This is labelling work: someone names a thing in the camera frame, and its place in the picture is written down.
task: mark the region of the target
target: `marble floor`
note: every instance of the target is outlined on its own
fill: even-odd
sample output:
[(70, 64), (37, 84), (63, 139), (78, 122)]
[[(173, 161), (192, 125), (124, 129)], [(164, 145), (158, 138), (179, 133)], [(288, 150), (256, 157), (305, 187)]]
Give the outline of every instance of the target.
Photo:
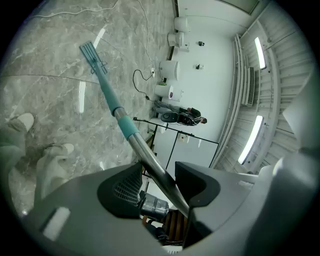
[[(38, 15), (112, 8), (116, 0), (48, 0)], [(0, 124), (31, 112), (35, 122), (26, 137), (26, 156), (10, 172), (9, 184), (19, 215), (33, 207), (35, 172), (44, 148), (51, 143), (72, 143), (74, 152), (61, 162), (70, 179), (129, 164), (136, 156), (111, 116), (98, 79), (79, 46), (98, 41), (96, 51), (107, 62), (108, 80), (128, 114), (141, 119), (154, 116), (154, 85), (161, 81), (159, 62), (169, 56), (167, 34), (174, 31), (172, 0), (119, 0), (111, 10), (84, 11), (26, 20), (12, 41), (0, 76)], [(83, 112), (80, 91), (84, 90)], [(148, 126), (136, 123), (147, 139)]]

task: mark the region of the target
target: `person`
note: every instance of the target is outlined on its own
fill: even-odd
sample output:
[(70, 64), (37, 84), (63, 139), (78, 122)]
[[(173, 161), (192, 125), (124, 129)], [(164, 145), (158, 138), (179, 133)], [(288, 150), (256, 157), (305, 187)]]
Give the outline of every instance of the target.
[(177, 120), (178, 124), (185, 126), (196, 126), (199, 123), (207, 123), (207, 119), (201, 116), (201, 112), (193, 107), (188, 107), (185, 109), (183, 107), (164, 103), (159, 100), (155, 101), (154, 104), (157, 106), (155, 111), (159, 114), (164, 114), (167, 112), (175, 112), (180, 114)]
[[(33, 124), (33, 115), (24, 113), (0, 128), (0, 181), (13, 212), (16, 211), (11, 200), (9, 172), (26, 155), (26, 134)], [(59, 165), (59, 161), (68, 158), (73, 151), (74, 146), (70, 143), (53, 143), (45, 148), (42, 158), (36, 164), (34, 205), (68, 181), (67, 172)]]

